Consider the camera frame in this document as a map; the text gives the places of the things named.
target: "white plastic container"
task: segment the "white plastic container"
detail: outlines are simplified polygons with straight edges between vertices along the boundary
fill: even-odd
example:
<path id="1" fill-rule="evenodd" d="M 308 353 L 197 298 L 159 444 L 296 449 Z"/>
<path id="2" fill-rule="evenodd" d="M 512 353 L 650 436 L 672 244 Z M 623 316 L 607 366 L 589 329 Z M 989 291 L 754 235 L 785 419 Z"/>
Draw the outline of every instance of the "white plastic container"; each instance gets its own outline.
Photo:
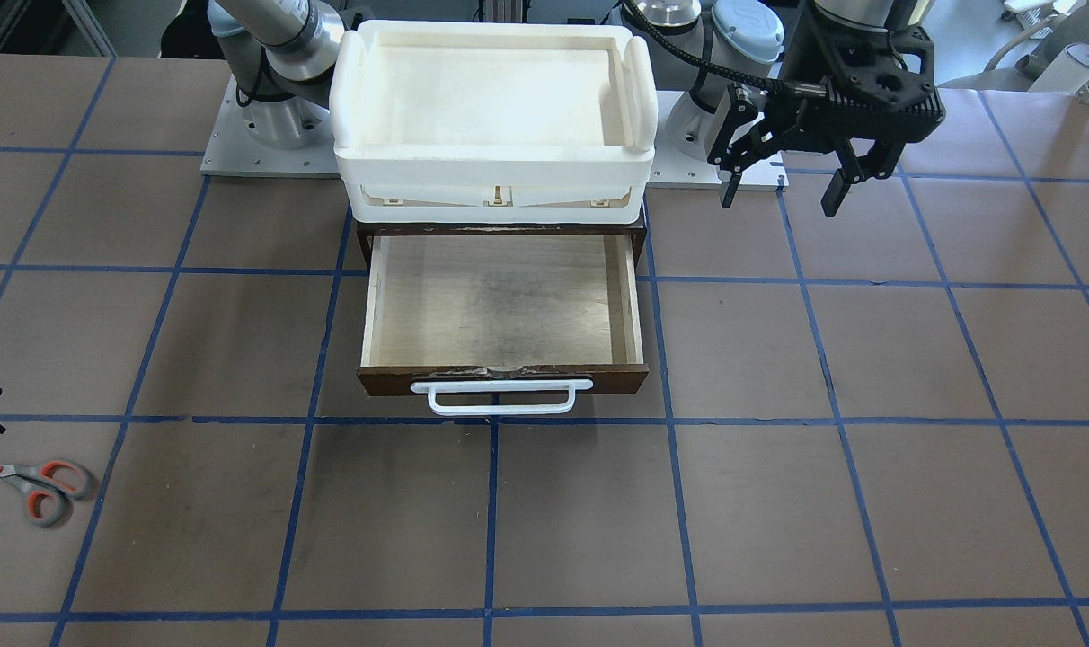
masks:
<path id="1" fill-rule="evenodd" d="M 620 26 L 368 21 L 330 108 L 363 222 L 634 222 L 654 152 L 648 49 Z"/>

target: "blue tape line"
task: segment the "blue tape line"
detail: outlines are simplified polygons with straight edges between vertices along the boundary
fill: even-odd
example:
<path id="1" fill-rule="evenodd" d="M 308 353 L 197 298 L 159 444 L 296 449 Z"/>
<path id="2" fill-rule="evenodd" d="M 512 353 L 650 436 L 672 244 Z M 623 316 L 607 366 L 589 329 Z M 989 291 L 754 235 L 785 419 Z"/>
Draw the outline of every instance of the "blue tape line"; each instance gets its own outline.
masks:
<path id="1" fill-rule="evenodd" d="M 285 415 L 285 417 L 256 417 L 256 415 L 102 415 L 102 414 L 51 414 L 51 413 L 0 413 L 3 423 L 59 423 L 59 424 L 106 424 L 131 423 L 134 425 L 155 425 L 178 423 L 191 418 L 195 425 L 306 425 L 309 418 L 304 415 Z M 488 426 L 486 418 L 390 418 L 390 417 L 339 417 L 339 415 L 317 415 L 315 424 L 328 426 L 357 425 L 458 425 Z M 898 415 L 864 415 L 841 418 L 673 418 L 677 427 L 721 425 L 721 426 L 835 426 L 844 425 L 939 425 L 939 426 L 1000 426 L 1010 427 L 1089 427 L 1089 420 L 1075 418 L 916 418 L 898 417 Z M 526 426 L 574 426 L 574 425 L 666 425 L 668 418 L 533 418 L 501 417 L 503 425 Z"/>
<path id="2" fill-rule="evenodd" d="M 868 503 L 865 500 L 865 488 L 860 483 L 860 474 L 856 469 L 856 459 L 853 457 L 852 442 L 848 439 L 848 431 L 840 413 L 840 400 L 835 394 L 835 384 L 832 382 L 832 371 L 829 368 L 828 355 L 824 353 L 824 340 L 820 335 L 819 325 L 816 322 L 816 308 L 812 306 L 811 294 L 808 292 L 808 283 L 804 279 L 804 267 L 799 263 L 799 249 L 796 247 L 795 234 L 792 230 L 792 221 L 788 218 L 788 208 L 783 204 L 783 193 L 778 192 L 775 202 L 780 208 L 780 218 L 783 220 L 783 232 L 788 240 L 788 249 L 792 253 L 792 263 L 796 269 L 796 279 L 799 281 L 799 295 L 804 300 L 804 310 L 808 313 L 808 324 L 812 331 L 812 340 L 816 342 L 816 355 L 820 359 L 820 371 L 824 375 L 824 388 L 828 389 L 829 405 L 832 414 L 836 417 L 836 434 L 840 435 L 840 447 L 844 450 L 845 463 L 848 464 L 848 476 L 852 478 L 852 489 L 856 496 L 856 508 L 860 511 L 860 523 L 865 527 L 865 539 L 868 540 L 868 552 L 872 558 L 872 569 L 876 571 L 876 584 L 881 590 L 881 601 L 884 602 L 884 615 L 889 619 L 889 631 L 892 634 L 894 647 L 902 647 L 901 627 L 896 625 L 896 615 L 892 607 L 892 595 L 889 594 L 889 583 L 884 577 L 884 566 L 881 565 L 881 550 L 876 544 L 876 534 L 872 532 L 872 520 L 868 513 Z"/>
<path id="3" fill-rule="evenodd" d="M 113 70 L 113 59 L 106 65 L 106 72 L 101 75 L 100 81 L 97 82 L 97 87 L 94 90 L 93 98 L 89 101 L 89 106 L 85 107 L 85 113 L 81 117 L 81 123 L 77 124 L 77 132 L 74 132 L 73 139 L 70 142 L 70 150 L 66 151 L 61 158 L 61 163 L 57 167 L 57 172 L 53 173 L 53 180 L 49 184 L 49 188 L 45 190 L 45 196 L 42 196 L 42 202 L 38 205 L 38 210 L 34 213 L 33 220 L 29 222 L 29 227 L 26 228 L 26 233 L 22 237 L 22 242 L 19 243 L 19 248 L 14 249 L 13 258 L 10 259 L 10 264 L 5 269 L 5 274 L 2 276 L 2 281 L 0 282 L 0 303 L 2 302 L 2 295 L 5 295 L 5 290 L 10 286 L 10 280 L 13 278 L 14 267 L 19 265 L 22 260 L 22 254 L 26 254 L 26 247 L 29 246 L 29 241 L 34 236 L 34 232 L 38 229 L 42 216 L 45 216 L 45 209 L 49 206 L 52 199 L 53 193 L 61 182 L 61 176 L 64 175 L 64 168 L 69 166 L 70 158 L 72 156 L 72 150 L 77 147 L 77 142 L 81 139 L 82 132 L 85 132 L 85 126 L 89 123 L 90 115 L 94 114 L 94 108 L 97 107 L 97 100 L 101 96 L 101 90 L 106 88 L 106 82 L 109 81 L 110 72 Z"/>
<path id="4" fill-rule="evenodd" d="M 908 599 L 893 602 L 901 611 L 928 609 L 1018 609 L 1066 607 L 1066 598 L 986 598 L 986 599 Z"/>
<path id="5" fill-rule="evenodd" d="M 134 150 L 134 148 L 77 148 L 75 151 L 79 156 L 143 156 L 162 158 L 199 158 L 205 151 L 155 151 Z"/>
<path id="6" fill-rule="evenodd" d="M 1016 164 L 1016 171 L 1019 172 L 1020 179 L 1025 181 L 1025 187 L 1028 187 L 1028 194 L 1032 198 L 1032 203 L 1036 204 L 1036 208 L 1039 210 L 1040 217 L 1044 220 L 1044 225 L 1047 227 L 1047 230 L 1049 230 L 1051 239 L 1055 241 L 1055 246 L 1060 249 L 1060 255 L 1062 255 L 1063 261 L 1066 263 L 1067 270 L 1070 271 L 1070 277 L 1075 279 L 1076 285 L 1079 286 L 1080 292 L 1084 294 L 1084 301 L 1087 301 L 1087 307 L 1089 310 L 1089 292 L 1087 291 L 1087 288 L 1084 286 L 1084 281 L 1080 279 L 1079 270 L 1077 270 L 1075 264 L 1070 261 L 1070 254 L 1067 254 L 1067 249 L 1065 245 L 1063 245 L 1063 241 L 1061 241 L 1060 234 L 1055 230 L 1055 225 L 1051 224 L 1051 218 L 1049 218 L 1049 213 L 1044 208 L 1044 203 L 1040 200 L 1040 197 L 1036 192 L 1036 187 L 1033 187 L 1032 182 L 1028 178 L 1028 172 L 1025 171 L 1025 166 L 1019 163 L 1019 158 L 1016 156 L 1016 151 L 1013 150 L 1012 143 L 1008 142 L 1008 137 L 1004 134 L 1004 129 L 1000 126 L 1000 122 L 995 119 L 995 114 L 993 114 L 992 106 L 989 106 L 988 99 L 984 99 L 983 94 L 979 95 L 979 99 L 980 103 L 983 103 L 983 111 L 987 111 L 989 119 L 992 120 L 992 126 L 995 126 L 995 134 L 1000 135 L 1000 139 L 1004 143 L 1004 146 L 1008 148 L 1008 155 L 1012 157 L 1012 162 Z"/>
<path id="7" fill-rule="evenodd" d="M 649 222 L 648 200 L 641 208 L 645 212 L 645 225 L 648 229 L 648 244 L 645 255 L 648 263 L 648 276 L 656 273 L 654 230 Z M 703 647 L 705 635 L 700 626 L 700 613 L 696 610 L 696 569 L 692 560 L 692 540 L 688 536 L 688 515 L 685 509 L 684 481 L 681 479 L 681 452 L 676 445 L 675 415 L 672 413 L 672 381 L 669 380 L 669 356 L 664 344 L 664 318 L 660 315 L 660 291 L 657 281 L 649 281 L 652 300 L 652 324 L 656 328 L 656 355 L 660 359 L 660 394 L 664 398 L 664 420 L 669 442 L 669 465 L 672 471 L 672 495 L 676 503 L 676 527 L 681 534 L 681 557 L 685 564 L 685 589 L 688 595 L 689 618 L 692 622 L 692 638 L 694 647 Z"/>
<path id="8" fill-rule="evenodd" d="M 980 95 L 980 101 L 983 101 L 983 95 Z M 988 103 L 984 103 L 984 109 L 988 109 Z M 1007 145 L 1007 139 L 1004 138 L 1004 144 Z M 932 256 L 932 261 L 935 264 L 935 270 L 940 273 L 940 280 L 947 283 L 947 271 L 943 269 L 943 261 L 940 259 L 940 254 L 935 249 L 935 243 L 932 241 L 932 235 L 927 229 L 927 221 L 923 220 L 922 210 L 919 208 L 919 202 L 916 199 L 916 195 L 911 190 L 910 182 L 907 178 L 901 179 L 903 186 L 905 187 L 905 193 L 907 194 L 907 202 L 911 205 L 913 213 L 915 213 L 916 221 L 919 224 L 919 229 L 923 234 L 923 241 L 927 242 L 927 251 Z M 980 359 L 979 350 L 976 349 L 976 342 L 971 335 L 970 329 L 968 329 L 968 322 L 964 319 L 963 313 L 959 310 L 959 303 L 956 301 L 956 295 L 952 291 L 951 286 L 944 285 L 944 294 L 947 295 L 947 303 L 952 306 L 953 315 L 955 315 L 956 324 L 959 326 L 960 335 L 963 335 L 964 344 L 968 347 L 968 353 L 970 353 L 972 358 L 972 364 L 976 365 L 976 373 L 979 374 L 980 384 L 983 386 L 983 394 L 988 398 L 989 406 L 992 408 L 992 415 L 995 417 L 996 426 L 1000 428 L 1001 438 L 1004 440 L 1004 447 L 1008 450 L 1008 455 L 1012 459 L 1012 465 L 1016 471 L 1016 478 L 1019 480 L 1020 487 L 1025 491 L 1025 499 L 1028 500 L 1028 506 L 1030 512 L 1032 512 L 1033 520 L 1036 521 L 1036 527 L 1039 529 L 1040 537 L 1044 540 L 1044 548 L 1049 552 L 1049 559 L 1051 560 L 1051 565 L 1055 569 L 1056 577 L 1060 581 L 1060 587 L 1066 598 L 1066 605 L 1070 607 L 1070 613 L 1076 620 L 1076 626 L 1079 630 L 1080 638 L 1084 639 L 1086 647 L 1089 647 L 1089 636 L 1087 635 L 1087 626 L 1084 625 L 1082 615 L 1079 614 L 1079 609 L 1076 607 L 1075 598 L 1070 591 L 1070 585 L 1067 584 L 1067 576 L 1063 566 L 1060 562 L 1060 557 L 1055 550 L 1055 544 L 1051 540 L 1051 535 L 1047 530 L 1047 525 L 1044 524 L 1044 517 L 1040 513 L 1039 505 L 1036 503 L 1036 497 L 1032 495 L 1032 488 L 1028 483 L 1028 475 L 1025 474 L 1025 467 L 1019 462 L 1019 455 L 1016 454 L 1016 447 L 1012 439 L 1012 434 L 1008 431 L 1008 425 L 1004 420 L 1004 414 L 1001 413 L 1000 405 L 995 400 L 995 393 L 992 390 L 992 382 L 988 378 L 987 371 L 983 369 L 983 361 Z"/>
<path id="9" fill-rule="evenodd" d="M 64 424 L 145 424 L 156 425 L 158 423 L 182 422 L 182 415 L 88 415 L 88 414 L 65 414 L 54 415 L 46 413 L 0 413 L 0 420 L 3 423 L 64 423 Z"/>
<path id="10" fill-rule="evenodd" d="M 162 158 L 199 158 L 205 151 L 156 151 L 136 148 L 60 148 L 57 146 L 0 146 L 0 152 L 72 152 L 75 156 L 139 156 Z"/>
<path id="11" fill-rule="evenodd" d="M 9 267 L 0 263 L 0 270 Z M 100 273 L 151 273 L 167 274 L 173 271 L 167 266 L 133 266 L 133 265 L 19 265 L 14 271 L 99 271 Z M 182 274 L 269 274 L 269 276 L 332 276 L 329 269 L 279 269 L 279 267 L 182 267 Z M 343 278 L 367 278 L 364 269 L 343 269 Z M 787 276 L 636 276 L 638 282 L 657 281 L 660 283 L 735 283 L 735 284 L 775 284 L 798 285 L 798 279 Z M 804 279 L 809 285 L 845 285 L 864 288 L 968 288 L 969 290 L 1089 290 L 1089 283 L 989 283 L 978 281 L 868 281 L 865 279 Z"/>
<path id="12" fill-rule="evenodd" d="M 290 506 L 290 521 L 285 528 L 285 545 L 281 549 L 281 566 L 277 576 L 277 588 L 273 593 L 273 618 L 269 622 L 269 633 L 266 635 L 265 644 L 268 647 L 277 645 L 277 634 L 280 630 L 281 606 L 285 601 L 285 586 L 290 582 L 290 567 L 293 565 L 293 547 L 297 539 L 297 521 L 301 516 L 301 500 L 306 491 L 306 475 L 309 471 L 309 452 L 314 443 L 314 429 L 317 425 L 317 410 L 320 406 L 321 384 L 326 380 L 326 364 L 328 361 L 328 345 L 332 338 L 332 320 L 337 318 L 337 306 L 341 297 L 341 270 L 344 267 L 344 255 L 348 249 L 348 234 L 352 232 L 352 208 L 346 208 L 344 213 L 344 227 L 341 232 L 341 244 L 338 246 L 337 263 L 334 269 L 330 271 L 332 276 L 332 286 L 330 289 L 330 300 L 326 313 L 326 334 L 321 338 L 320 347 L 317 352 L 317 367 L 314 371 L 314 387 L 309 394 L 309 415 L 307 415 L 306 431 L 302 435 L 301 454 L 297 459 L 297 478 L 293 488 L 293 503 Z"/>
<path id="13" fill-rule="evenodd" d="M 495 394 L 492 404 L 498 404 Z M 492 418 L 488 429 L 488 512 L 485 516 L 485 614 L 481 647 L 492 647 L 492 598 L 495 589 L 495 498 L 500 478 L 501 429 L 498 418 Z"/>
<path id="14" fill-rule="evenodd" d="M 45 155 L 52 152 L 52 155 L 64 155 L 69 151 L 69 148 L 50 146 L 0 146 L 0 152 L 45 152 Z"/>
<path id="15" fill-rule="evenodd" d="M 965 182 L 1016 182 L 1020 180 L 1011 175 L 960 175 L 955 172 L 893 172 L 894 178 L 915 178 L 916 180 L 959 180 Z"/>
<path id="16" fill-rule="evenodd" d="M 1044 184 L 1089 184 L 1089 178 L 1028 178 L 1028 181 Z"/>
<path id="17" fill-rule="evenodd" d="M 109 69 L 106 69 L 106 77 L 109 76 L 109 71 L 113 69 L 113 60 L 110 61 Z M 97 95 L 94 98 L 94 103 L 97 102 L 97 96 L 100 95 L 100 86 L 98 86 Z M 205 196 L 208 195 L 208 182 L 210 179 L 206 176 L 200 183 L 200 192 L 197 193 L 197 202 L 194 205 L 193 216 L 188 217 L 188 225 L 186 227 L 186 233 L 182 239 L 182 248 L 178 253 L 178 258 L 174 264 L 173 273 L 170 274 L 170 282 L 168 282 L 166 288 L 166 295 L 162 297 L 162 303 L 157 310 L 157 318 L 154 320 L 154 328 L 149 334 L 149 341 L 146 343 L 145 352 L 142 354 L 142 364 L 137 366 L 137 376 L 134 377 L 133 389 L 130 391 L 130 401 L 125 405 L 125 417 L 130 418 L 133 415 L 133 410 L 137 405 L 137 398 L 142 394 L 142 384 L 146 381 L 146 373 L 149 371 L 149 363 L 154 356 L 154 350 L 157 347 L 157 340 L 162 333 L 162 324 L 166 322 L 166 314 L 168 308 L 170 308 L 170 303 L 173 300 L 173 292 L 176 291 L 178 279 L 180 274 L 178 273 L 179 267 L 182 267 L 184 258 L 186 258 L 186 253 L 188 252 L 188 243 L 193 241 L 194 230 L 197 228 L 197 220 L 200 218 L 200 209 L 205 204 Z M 106 509 L 106 492 L 109 491 L 110 479 L 113 476 L 113 467 L 117 464 L 118 454 L 121 454 L 121 447 L 125 444 L 126 434 L 130 430 L 129 420 L 122 422 L 118 429 L 117 438 L 113 441 L 113 448 L 110 450 L 110 457 L 106 462 L 106 471 L 102 472 L 100 486 L 97 489 L 97 496 L 94 502 L 94 510 L 89 515 L 89 525 L 85 528 L 85 539 L 81 541 L 81 549 L 77 552 L 77 560 L 73 565 L 73 574 L 70 577 L 70 585 L 64 590 L 64 599 L 61 601 L 61 613 L 69 614 L 73 609 L 73 599 L 77 594 L 77 586 L 81 585 L 82 573 L 85 572 L 85 563 L 89 561 L 89 549 L 93 548 L 94 537 L 97 533 L 97 524 L 100 522 L 101 511 Z M 66 624 L 66 619 L 60 619 L 53 626 L 53 635 L 50 639 L 50 647 L 59 647 L 61 643 L 61 634 L 64 632 L 64 624 Z"/>
<path id="18" fill-rule="evenodd" d="M 1078 598 L 1089 607 L 1089 598 Z M 897 599 L 898 611 L 946 609 L 1030 609 L 1066 607 L 1065 598 Z M 882 611 L 883 602 L 782 602 L 762 605 L 671 605 L 656 607 L 516 607 L 492 609 L 494 619 L 577 619 L 620 615 L 738 615 L 750 613 L 860 613 Z M 279 613 L 281 621 L 388 621 L 389 619 L 484 619 L 486 609 L 302 609 Z M 221 622 L 270 621 L 272 611 L 73 611 L 73 613 L 0 613 L 0 623 L 101 622 Z"/>

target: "drawer handle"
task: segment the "drawer handle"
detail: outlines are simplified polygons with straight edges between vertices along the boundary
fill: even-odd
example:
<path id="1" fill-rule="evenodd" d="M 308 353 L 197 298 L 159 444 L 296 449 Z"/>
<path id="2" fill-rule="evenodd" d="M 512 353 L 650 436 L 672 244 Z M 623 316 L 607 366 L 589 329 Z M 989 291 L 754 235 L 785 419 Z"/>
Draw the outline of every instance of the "drawer handle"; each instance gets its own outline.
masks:
<path id="1" fill-rule="evenodd" d="M 588 378 L 576 380 L 479 380 L 461 382 L 414 382 L 413 393 L 428 393 L 429 408 L 438 415 L 553 415 L 567 414 L 577 402 L 577 392 L 594 388 Z M 437 393 L 528 393 L 561 392 L 568 398 L 556 404 L 475 404 L 450 406 L 437 402 Z"/>

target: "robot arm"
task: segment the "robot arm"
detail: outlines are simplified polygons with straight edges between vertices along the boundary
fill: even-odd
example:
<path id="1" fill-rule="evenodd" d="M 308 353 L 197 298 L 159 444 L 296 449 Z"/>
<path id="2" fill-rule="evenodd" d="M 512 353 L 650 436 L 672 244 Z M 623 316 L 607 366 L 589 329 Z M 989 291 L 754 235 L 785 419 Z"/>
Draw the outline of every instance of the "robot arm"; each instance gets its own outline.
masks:
<path id="1" fill-rule="evenodd" d="M 700 0 L 620 0 L 619 16 L 656 45 L 657 85 L 687 90 L 690 102 L 671 115 L 687 127 L 676 145 L 726 175 L 725 208 L 743 169 L 759 160 L 781 150 L 834 151 L 841 169 L 821 204 L 835 216 L 851 185 L 892 175 L 903 147 L 943 122 L 932 41 L 921 25 L 909 24 L 928 3 L 807 0 L 779 78 L 768 73 L 783 28 L 757 1 L 714 0 L 711 13 L 702 13 Z M 223 12 L 215 21 L 218 4 Z M 216 0 L 210 12 L 248 100 L 297 95 L 328 106 L 346 28 L 335 9 L 317 0 Z M 762 21 L 775 28 L 737 38 Z M 758 114 L 763 119 L 754 123 Z M 857 156 L 853 139 L 872 142 L 870 150 Z"/>
<path id="2" fill-rule="evenodd" d="M 717 5 L 726 1 L 717 0 Z M 922 26 L 908 24 L 922 15 L 926 4 L 927 0 L 808 0 L 779 78 L 717 64 L 714 54 L 677 46 L 673 40 L 686 26 L 669 24 L 664 16 L 677 15 L 671 5 L 687 5 L 689 15 L 696 13 L 694 20 L 699 21 L 699 0 L 623 0 L 620 12 L 625 24 L 687 69 L 727 83 L 701 143 L 709 163 L 727 173 L 722 205 L 731 206 L 743 169 L 774 152 L 834 151 L 841 169 L 821 205 L 827 216 L 835 216 L 852 184 L 892 175 L 903 147 L 927 138 L 943 122 L 932 41 Z M 684 12 L 680 15 L 683 21 Z M 759 113 L 762 121 L 748 126 Z M 857 156 L 853 139 L 871 141 L 870 150 Z"/>

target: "open drawer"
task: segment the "open drawer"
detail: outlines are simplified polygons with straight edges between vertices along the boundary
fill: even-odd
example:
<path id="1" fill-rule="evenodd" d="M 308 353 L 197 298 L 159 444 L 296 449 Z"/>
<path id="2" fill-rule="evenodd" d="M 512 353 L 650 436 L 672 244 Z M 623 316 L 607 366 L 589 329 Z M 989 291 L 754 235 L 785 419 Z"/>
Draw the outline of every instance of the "open drawer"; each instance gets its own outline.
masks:
<path id="1" fill-rule="evenodd" d="M 357 376 L 438 414 L 562 414 L 648 374 L 627 234 L 377 236 Z M 556 405 L 445 406 L 441 393 L 565 392 Z"/>

